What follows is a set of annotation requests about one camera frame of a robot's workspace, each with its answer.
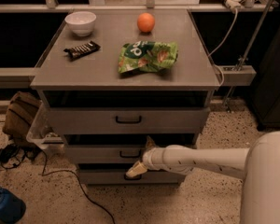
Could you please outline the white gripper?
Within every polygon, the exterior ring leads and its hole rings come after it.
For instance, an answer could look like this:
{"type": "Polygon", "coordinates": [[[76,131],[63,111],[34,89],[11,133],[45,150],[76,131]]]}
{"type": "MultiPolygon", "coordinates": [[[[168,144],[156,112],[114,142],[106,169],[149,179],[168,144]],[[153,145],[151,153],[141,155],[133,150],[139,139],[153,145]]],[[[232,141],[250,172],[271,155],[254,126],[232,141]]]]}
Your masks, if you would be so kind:
{"type": "Polygon", "coordinates": [[[148,170],[165,170],[167,165],[163,160],[163,147],[156,147],[154,140],[148,135],[146,142],[146,151],[143,154],[142,161],[137,161],[127,172],[126,176],[133,178],[144,174],[148,170]]]}

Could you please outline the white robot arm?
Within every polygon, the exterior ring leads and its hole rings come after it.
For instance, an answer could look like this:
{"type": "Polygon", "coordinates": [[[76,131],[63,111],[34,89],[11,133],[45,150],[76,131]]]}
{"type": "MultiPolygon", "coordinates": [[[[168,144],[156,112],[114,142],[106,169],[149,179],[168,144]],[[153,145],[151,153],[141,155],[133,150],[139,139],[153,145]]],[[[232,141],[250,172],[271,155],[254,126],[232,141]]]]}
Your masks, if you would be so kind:
{"type": "Polygon", "coordinates": [[[142,157],[126,176],[149,170],[188,175],[193,168],[243,181],[240,224],[280,224],[280,131],[264,134],[249,148],[158,147],[148,137],[142,157]]]}

